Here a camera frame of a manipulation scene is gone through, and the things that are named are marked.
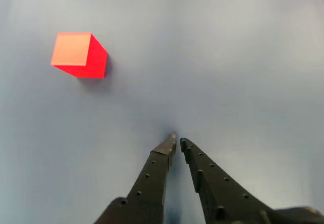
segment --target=cube top face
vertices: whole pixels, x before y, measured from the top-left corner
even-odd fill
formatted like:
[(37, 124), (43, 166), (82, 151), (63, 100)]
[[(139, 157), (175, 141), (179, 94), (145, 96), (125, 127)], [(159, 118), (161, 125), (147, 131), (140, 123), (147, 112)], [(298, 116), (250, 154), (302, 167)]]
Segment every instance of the cube top face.
[(52, 66), (86, 66), (91, 33), (58, 33)]

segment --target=red cube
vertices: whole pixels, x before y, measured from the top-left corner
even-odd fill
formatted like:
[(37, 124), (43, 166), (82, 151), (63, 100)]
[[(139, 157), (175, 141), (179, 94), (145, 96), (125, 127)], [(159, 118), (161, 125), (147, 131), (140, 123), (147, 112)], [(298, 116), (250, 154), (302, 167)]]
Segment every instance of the red cube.
[(104, 78), (107, 56), (91, 33), (58, 33), (51, 65), (78, 78)]

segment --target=cube side face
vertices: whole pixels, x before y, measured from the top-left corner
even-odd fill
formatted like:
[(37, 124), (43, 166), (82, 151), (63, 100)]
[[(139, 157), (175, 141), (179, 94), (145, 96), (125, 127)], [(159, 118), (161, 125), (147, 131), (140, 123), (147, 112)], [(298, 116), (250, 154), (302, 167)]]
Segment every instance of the cube side face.
[(91, 33), (58, 33), (52, 66), (86, 66)]
[(107, 64), (108, 52), (97, 41), (97, 39), (91, 35), (89, 53), (87, 59), (87, 71), (88, 73), (84, 77), (89, 78), (104, 78), (105, 69)]

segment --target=blue table surface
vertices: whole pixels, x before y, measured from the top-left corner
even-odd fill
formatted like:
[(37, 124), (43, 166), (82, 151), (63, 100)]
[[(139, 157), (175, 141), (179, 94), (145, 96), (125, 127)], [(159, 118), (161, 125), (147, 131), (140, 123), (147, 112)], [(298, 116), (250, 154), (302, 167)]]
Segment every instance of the blue table surface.
[[(0, 223), (90, 224), (172, 132), (273, 208), (324, 210), (324, 0), (0, 0)], [(91, 32), (104, 80), (50, 66)], [(165, 223), (204, 223), (188, 165)]]

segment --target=gray background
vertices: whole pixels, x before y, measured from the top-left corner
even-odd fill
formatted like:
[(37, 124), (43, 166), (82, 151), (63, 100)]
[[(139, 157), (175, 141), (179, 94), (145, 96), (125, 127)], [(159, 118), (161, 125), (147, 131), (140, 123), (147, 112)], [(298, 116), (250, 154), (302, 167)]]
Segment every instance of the gray background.
[[(50, 66), (64, 31), (107, 49), (104, 80)], [(323, 211), (323, 62), (324, 0), (0, 0), (0, 223), (93, 223), (171, 132)], [(165, 223), (204, 223), (179, 151)]]

